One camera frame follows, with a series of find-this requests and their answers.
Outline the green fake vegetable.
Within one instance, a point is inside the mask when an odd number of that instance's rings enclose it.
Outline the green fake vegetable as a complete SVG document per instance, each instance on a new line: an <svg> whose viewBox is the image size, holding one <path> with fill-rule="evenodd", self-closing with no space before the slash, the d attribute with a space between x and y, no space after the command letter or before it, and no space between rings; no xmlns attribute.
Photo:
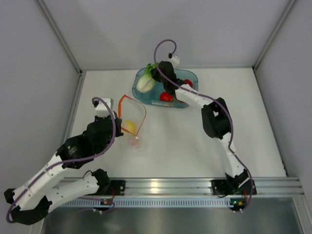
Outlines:
<svg viewBox="0 0 312 234"><path fill-rule="evenodd" d="M157 70L157 64L147 64L143 75L139 78L136 89L141 93L147 93L153 89L156 81L153 79L153 72Z"/></svg>

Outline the clear zip top bag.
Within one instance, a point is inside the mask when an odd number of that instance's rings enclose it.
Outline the clear zip top bag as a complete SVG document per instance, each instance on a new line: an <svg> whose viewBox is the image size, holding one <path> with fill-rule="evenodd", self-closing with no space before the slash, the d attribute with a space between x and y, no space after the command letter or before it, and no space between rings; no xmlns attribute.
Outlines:
<svg viewBox="0 0 312 234"><path fill-rule="evenodd" d="M126 134L127 143L134 149L143 144L140 130L147 116L146 107L135 98L124 94L118 102L118 117L122 119L121 129Z"/></svg>

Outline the fake strawberry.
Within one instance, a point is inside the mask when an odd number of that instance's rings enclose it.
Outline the fake strawberry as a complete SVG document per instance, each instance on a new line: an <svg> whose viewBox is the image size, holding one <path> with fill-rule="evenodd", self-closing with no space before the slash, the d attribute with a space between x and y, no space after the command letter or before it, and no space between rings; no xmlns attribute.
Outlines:
<svg viewBox="0 0 312 234"><path fill-rule="evenodd" d="M159 96L159 100L163 102L173 102L174 97L167 92L162 92Z"/></svg>

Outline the red fake pepper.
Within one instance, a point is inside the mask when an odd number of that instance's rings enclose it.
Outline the red fake pepper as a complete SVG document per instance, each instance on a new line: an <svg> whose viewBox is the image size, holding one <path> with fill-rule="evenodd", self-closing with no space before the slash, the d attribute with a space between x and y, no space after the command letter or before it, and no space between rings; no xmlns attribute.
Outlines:
<svg viewBox="0 0 312 234"><path fill-rule="evenodd" d="M193 87L193 83L189 79L185 79L184 82L188 84L190 87Z"/></svg>

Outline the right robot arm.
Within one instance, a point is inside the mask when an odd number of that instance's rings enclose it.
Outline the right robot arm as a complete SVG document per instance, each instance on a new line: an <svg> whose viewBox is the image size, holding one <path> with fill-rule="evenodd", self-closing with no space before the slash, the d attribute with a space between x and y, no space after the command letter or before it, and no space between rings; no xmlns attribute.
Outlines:
<svg viewBox="0 0 312 234"><path fill-rule="evenodd" d="M214 188L216 195L242 194L252 196L254 180L247 166L238 158L233 144L234 127L225 100L200 94L185 81L177 78L169 61L156 64L152 77L163 84L165 91L201 113L205 134L217 140L225 151L225 180Z"/></svg>

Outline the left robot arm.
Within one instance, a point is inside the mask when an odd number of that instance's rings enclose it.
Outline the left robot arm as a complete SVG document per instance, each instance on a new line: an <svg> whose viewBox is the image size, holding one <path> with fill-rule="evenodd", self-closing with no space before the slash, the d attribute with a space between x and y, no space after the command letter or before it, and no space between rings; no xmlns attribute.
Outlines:
<svg viewBox="0 0 312 234"><path fill-rule="evenodd" d="M71 200L108 193L112 187L111 180L103 169L62 187L57 184L69 173L104 154L116 137L123 136L121 123L116 113L95 117L81 135L67 139L25 185L7 189L4 192L5 200L10 204L7 222L32 225Z"/></svg>

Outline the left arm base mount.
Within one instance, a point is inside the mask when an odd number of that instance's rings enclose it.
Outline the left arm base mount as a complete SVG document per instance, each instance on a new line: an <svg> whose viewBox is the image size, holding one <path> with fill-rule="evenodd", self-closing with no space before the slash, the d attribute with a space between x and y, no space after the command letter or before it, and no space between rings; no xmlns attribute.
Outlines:
<svg viewBox="0 0 312 234"><path fill-rule="evenodd" d="M109 188L106 191L106 195L124 196L125 185L126 185L125 180L111 180Z"/></svg>

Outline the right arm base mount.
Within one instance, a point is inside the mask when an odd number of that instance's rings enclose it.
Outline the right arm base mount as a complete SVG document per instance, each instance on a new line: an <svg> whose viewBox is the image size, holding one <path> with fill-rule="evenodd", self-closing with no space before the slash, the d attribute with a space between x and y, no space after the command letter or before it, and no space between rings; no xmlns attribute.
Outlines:
<svg viewBox="0 0 312 234"><path fill-rule="evenodd" d="M219 198L224 198L228 195L232 195L234 188L232 184L225 179L216 179L211 181L212 193Z"/></svg>

